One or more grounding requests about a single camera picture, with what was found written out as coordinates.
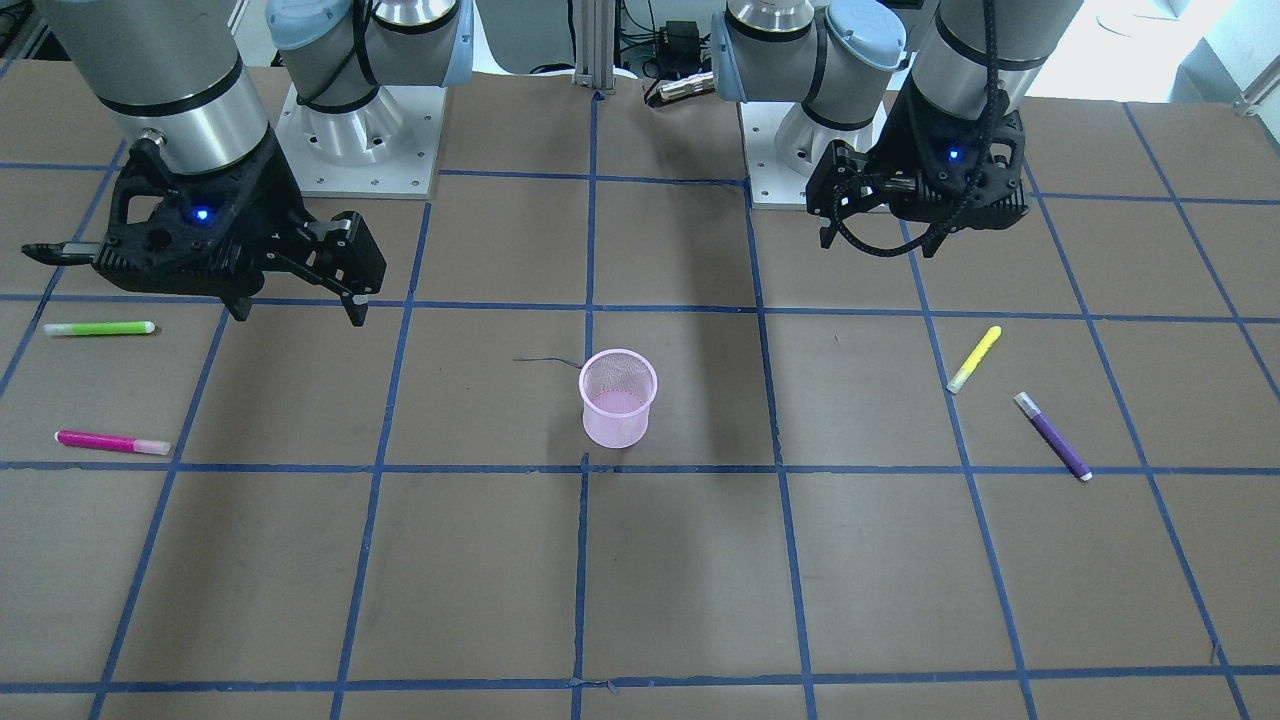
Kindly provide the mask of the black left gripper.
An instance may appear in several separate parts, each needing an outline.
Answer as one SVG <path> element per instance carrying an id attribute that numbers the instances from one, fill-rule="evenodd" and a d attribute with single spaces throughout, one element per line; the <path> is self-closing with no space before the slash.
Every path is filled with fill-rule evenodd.
<path id="1" fill-rule="evenodd" d="M 852 145 L 832 140 L 806 182 L 806 211 L 820 220 L 819 242 L 837 236 L 870 249 L 844 223 L 881 205 L 908 222 L 948 222 L 951 229 L 1004 231 L 1028 214 L 1021 184 L 1025 128 L 1009 94 L 998 88 L 1000 117 L 989 140 L 978 119 L 954 117 L 929 102 L 914 81 L 899 92 L 867 173 Z"/>

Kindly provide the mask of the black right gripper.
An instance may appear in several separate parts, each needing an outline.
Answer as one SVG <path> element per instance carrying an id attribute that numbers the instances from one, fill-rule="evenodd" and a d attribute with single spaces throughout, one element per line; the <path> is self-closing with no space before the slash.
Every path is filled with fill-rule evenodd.
<path id="1" fill-rule="evenodd" d="M 101 240 L 22 252 L 50 266 L 90 265 L 129 292 L 219 299 L 241 322 L 266 273 L 291 273 L 365 324 L 387 260 L 360 213 L 312 220 L 274 129 L 238 161 L 195 176 L 172 169 L 159 140 L 147 129 L 131 145 Z"/>

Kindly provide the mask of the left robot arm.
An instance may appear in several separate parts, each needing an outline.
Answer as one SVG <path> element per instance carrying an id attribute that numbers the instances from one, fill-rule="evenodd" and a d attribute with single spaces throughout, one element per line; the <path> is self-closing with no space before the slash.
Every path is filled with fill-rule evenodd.
<path id="1" fill-rule="evenodd" d="M 933 258 L 952 233 L 1028 213 L 1020 104 L 1079 1 L 941 1 L 908 29 L 881 1 L 728 1 L 710 26 L 717 94 L 786 102 L 823 249 Z"/>

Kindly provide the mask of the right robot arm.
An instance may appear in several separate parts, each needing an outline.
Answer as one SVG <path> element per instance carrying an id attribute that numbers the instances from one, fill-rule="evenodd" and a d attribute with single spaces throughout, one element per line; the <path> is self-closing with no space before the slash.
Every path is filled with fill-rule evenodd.
<path id="1" fill-rule="evenodd" d="M 397 161 L 435 142 L 397 88 L 449 88 L 474 72 L 471 1 L 270 1 L 265 20 L 294 90 L 271 123 L 227 19 L 207 1 L 40 1 L 72 63 L 128 143 L 95 242 L 28 243 L 50 266 L 91 266 L 136 293 L 218 299 L 237 320 L 270 273 L 335 295 L 352 325 L 387 260 L 357 211 L 319 219 L 303 184 Z"/>

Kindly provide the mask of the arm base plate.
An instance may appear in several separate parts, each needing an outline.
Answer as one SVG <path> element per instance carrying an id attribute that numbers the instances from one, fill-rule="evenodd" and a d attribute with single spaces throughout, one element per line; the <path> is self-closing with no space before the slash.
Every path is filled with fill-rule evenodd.
<path id="1" fill-rule="evenodd" d="M 806 184 L 829 141 L 841 138 L 865 152 L 887 120 L 884 101 L 868 126 L 851 132 L 818 126 L 797 102 L 744 102 L 739 110 L 751 205 L 765 210 L 805 210 Z"/>
<path id="2" fill-rule="evenodd" d="M 325 114 L 289 87 L 275 132 L 300 190 L 319 199 L 429 200 L 448 91 L 390 86 L 365 108 Z"/>

